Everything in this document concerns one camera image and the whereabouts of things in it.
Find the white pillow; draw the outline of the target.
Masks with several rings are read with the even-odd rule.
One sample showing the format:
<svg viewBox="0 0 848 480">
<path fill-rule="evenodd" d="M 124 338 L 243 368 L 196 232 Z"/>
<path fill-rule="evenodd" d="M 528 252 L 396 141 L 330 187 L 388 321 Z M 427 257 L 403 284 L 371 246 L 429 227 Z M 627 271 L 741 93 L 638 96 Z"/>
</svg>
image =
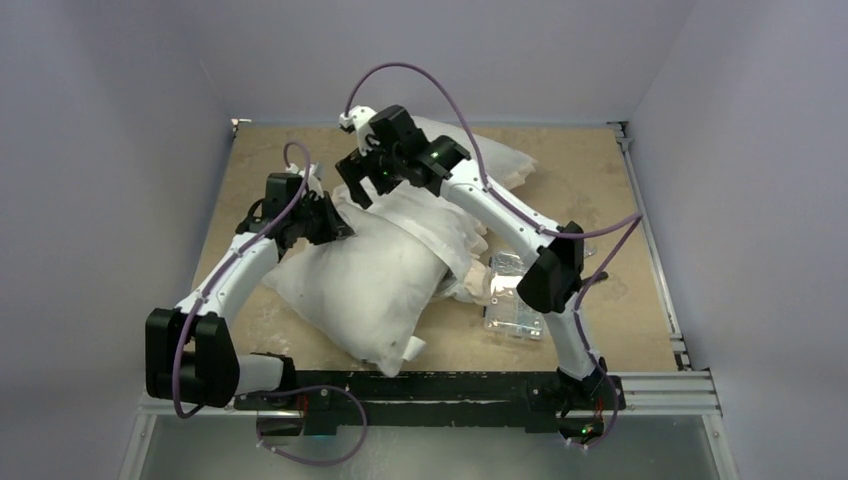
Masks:
<svg viewBox="0 0 848 480">
<path fill-rule="evenodd" d="M 395 377 L 425 344 L 413 333 L 448 268 L 391 222 L 351 204 L 338 211 L 352 236 L 307 244 L 263 283 L 346 353 Z"/>
</svg>

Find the grey plush ruffled pillowcase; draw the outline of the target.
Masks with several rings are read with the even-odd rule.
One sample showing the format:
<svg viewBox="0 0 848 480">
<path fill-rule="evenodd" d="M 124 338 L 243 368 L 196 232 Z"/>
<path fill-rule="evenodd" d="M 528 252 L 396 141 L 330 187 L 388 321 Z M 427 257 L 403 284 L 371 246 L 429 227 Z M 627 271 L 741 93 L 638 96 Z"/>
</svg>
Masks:
<svg viewBox="0 0 848 480">
<path fill-rule="evenodd" d="M 487 174 L 512 190 L 525 183 L 536 171 L 538 161 L 530 155 L 488 137 L 474 136 Z M 407 182 L 390 193 L 379 195 L 372 182 L 360 185 L 372 205 L 367 208 L 412 234 L 426 245 L 448 268 L 435 289 L 436 298 L 453 297 L 461 302 L 485 305 L 489 301 L 491 274 L 479 256 L 488 249 L 487 228 L 456 205 Z"/>
</svg>

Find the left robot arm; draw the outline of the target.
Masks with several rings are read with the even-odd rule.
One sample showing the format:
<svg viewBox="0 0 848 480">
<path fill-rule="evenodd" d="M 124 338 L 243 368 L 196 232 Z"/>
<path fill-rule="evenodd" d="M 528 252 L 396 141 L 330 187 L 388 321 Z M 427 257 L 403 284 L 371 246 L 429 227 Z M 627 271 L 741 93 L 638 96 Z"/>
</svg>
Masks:
<svg viewBox="0 0 848 480">
<path fill-rule="evenodd" d="M 236 226 L 213 271 L 176 306 L 156 308 L 145 322 L 148 395 L 171 400 L 177 414 L 224 407 L 257 394 L 272 408 L 297 399 L 293 360 L 283 354 L 237 353 L 230 326 L 261 283 L 299 240 L 321 245 L 352 236 L 320 179 L 291 167 L 267 177 L 263 198 Z"/>
</svg>

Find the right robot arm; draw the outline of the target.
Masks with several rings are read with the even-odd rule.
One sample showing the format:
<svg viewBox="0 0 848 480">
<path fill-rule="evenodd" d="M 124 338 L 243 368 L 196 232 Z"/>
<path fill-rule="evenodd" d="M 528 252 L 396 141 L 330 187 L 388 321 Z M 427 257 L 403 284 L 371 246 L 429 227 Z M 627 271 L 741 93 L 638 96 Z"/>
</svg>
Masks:
<svg viewBox="0 0 848 480">
<path fill-rule="evenodd" d="M 372 194 L 408 184 L 463 209 L 507 242 L 527 268 L 517 293 L 543 315 L 552 336 L 564 399 L 576 407 L 596 399 L 607 371 L 578 318 L 576 297 L 585 285 L 581 227 L 539 214 L 493 179 L 476 139 L 468 147 L 445 135 L 431 140 L 400 105 L 379 112 L 356 106 L 340 115 L 339 127 L 357 141 L 357 150 L 336 165 L 355 204 L 368 209 Z"/>
</svg>

